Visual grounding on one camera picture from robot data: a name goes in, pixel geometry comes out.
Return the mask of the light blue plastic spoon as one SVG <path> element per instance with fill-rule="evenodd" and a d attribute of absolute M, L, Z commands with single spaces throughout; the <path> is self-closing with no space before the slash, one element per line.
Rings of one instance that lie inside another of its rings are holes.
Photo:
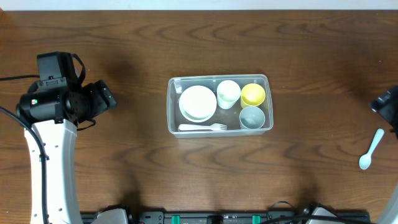
<path fill-rule="evenodd" d="M 371 165 L 371 162 L 372 162 L 372 154 L 373 154 L 374 150 L 376 149 L 377 145 L 379 144 L 379 142 L 381 141 L 384 133 L 385 133 L 385 131 L 383 129 L 381 129 L 381 128 L 377 129 L 367 153 L 363 154 L 359 158 L 358 165 L 359 165 L 360 169 L 366 170 L 369 168 L 369 166 Z"/>

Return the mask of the yellow plastic cup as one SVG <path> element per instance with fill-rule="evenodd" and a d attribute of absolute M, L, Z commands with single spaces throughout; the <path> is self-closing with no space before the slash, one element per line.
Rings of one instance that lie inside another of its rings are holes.
<path fill-rule="evenodd" d="M 265 89 L 256 83 L 250 83 L 241 90 L 241 107 L 259 106 L 266 99 Z"/>

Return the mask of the grey plastic cup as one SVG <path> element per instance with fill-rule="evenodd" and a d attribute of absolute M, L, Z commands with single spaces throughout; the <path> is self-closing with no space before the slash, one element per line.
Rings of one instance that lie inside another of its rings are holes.
<path fill-rule="evenodd" d="M 266 117 L 264 112 L 255 106 L 243 108 L 239 114 L 239 124 L 241 129 L 260 129 L 265 124 Z"/>

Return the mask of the white plastic bowl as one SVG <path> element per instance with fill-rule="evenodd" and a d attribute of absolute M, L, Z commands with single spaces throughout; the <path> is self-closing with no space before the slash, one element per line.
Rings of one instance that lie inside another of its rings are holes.
<path fill-rule="evenodd" d="M 202 123 L 215 114 L 217 100 L 209 88 L 195 85 L 181 94 L 178 105 L 184 118 L 194 123 Z"/>

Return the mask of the white plastic cup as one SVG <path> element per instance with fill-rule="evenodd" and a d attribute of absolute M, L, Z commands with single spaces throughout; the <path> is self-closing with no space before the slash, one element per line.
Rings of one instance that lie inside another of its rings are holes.
<path fill-rule="evenodd" d="M 240 86 L 232 81 L 222 81 L 216 90 L 218 106 L 224 110 L 230 109 L 241 96 Z"/>

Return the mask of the white plastic fork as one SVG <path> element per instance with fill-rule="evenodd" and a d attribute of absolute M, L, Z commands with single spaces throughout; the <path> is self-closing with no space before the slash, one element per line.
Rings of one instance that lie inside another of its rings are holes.
<path fill-rule="evenodd" d="M 202 131 L 202 130 L 210 130 L 210 131 L 223 131 L 227 130 L 227 125 L 214 123 L 209 126 L 198 125 L 198 124 L 180 124 L 178 126 L 179 131 Z"/>

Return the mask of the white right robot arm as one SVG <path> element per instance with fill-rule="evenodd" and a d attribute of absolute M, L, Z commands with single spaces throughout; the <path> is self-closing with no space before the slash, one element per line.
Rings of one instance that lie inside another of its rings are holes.
<path fill-rule="evenodd" d="M 391 125 L 390 132 L 397 136 L 397 85 L 370 102 L 369 106 Z M 377 222 L 397 224 L 397 187 Z"/>

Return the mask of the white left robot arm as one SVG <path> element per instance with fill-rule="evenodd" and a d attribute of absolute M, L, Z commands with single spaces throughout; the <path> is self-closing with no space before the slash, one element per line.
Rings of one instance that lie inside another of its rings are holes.
<path fill-rule="evenodd" d="M 39 81 L 16 106 L 30 153 L 31 223 L 81 223 L 76 196 L 75 143 L 79 124 L 117 103 L 103 80 L 83 84 L 77 54 L 50 52 L 37 56 Z"/>

